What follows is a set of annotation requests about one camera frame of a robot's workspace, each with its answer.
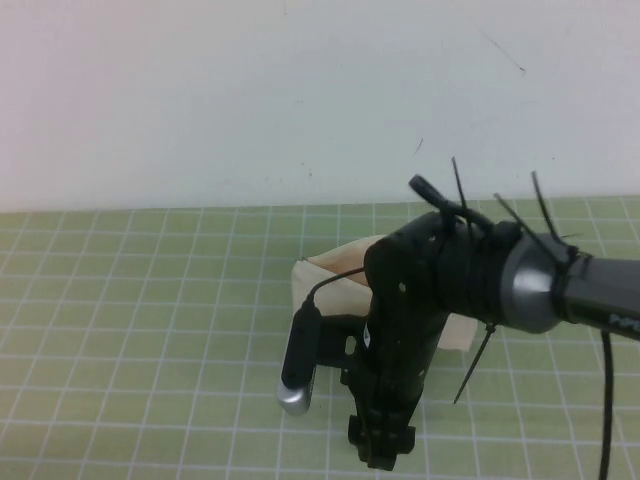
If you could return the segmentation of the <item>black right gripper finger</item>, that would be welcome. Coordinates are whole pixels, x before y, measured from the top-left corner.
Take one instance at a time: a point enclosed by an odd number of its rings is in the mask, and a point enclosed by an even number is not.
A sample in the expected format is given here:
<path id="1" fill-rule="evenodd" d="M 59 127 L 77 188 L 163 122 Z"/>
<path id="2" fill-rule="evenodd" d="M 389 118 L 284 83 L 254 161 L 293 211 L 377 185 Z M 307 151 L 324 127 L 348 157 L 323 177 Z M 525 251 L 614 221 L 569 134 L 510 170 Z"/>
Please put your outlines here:
<path id="1" fill-rule="evenodd" d="M 392 471 L 399 455 L 407 455 L 415 446 L 415 428 L 405 426 L 382 436 L 382 469 Z"/>
<path id="2" fill-rule="evenodd" d="M 361 418 L 351 415 L 348 422 L 348 441 L 357 449 L 358 458 L 368 468 L 381 469 L 383 461 L 376 451 L 374 437 L 381 432 L 382 414 L 368 412 Z"/>

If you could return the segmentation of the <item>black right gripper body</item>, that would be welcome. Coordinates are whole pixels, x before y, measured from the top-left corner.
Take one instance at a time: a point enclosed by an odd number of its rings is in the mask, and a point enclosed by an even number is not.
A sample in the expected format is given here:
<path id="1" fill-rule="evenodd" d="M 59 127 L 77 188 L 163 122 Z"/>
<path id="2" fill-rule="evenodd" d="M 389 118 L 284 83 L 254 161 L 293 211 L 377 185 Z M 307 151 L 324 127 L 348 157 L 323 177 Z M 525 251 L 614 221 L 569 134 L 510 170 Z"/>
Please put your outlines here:
<path id="1" fill-rule="evenodd" d="M 449 316 L 435 286 L 442 230 L 440 215 L 427 213 L 364 254 L 372 297 L 358 346 L 360 365 L 348 375 L 364 425 L 407 424 L 422 395 Z"/>

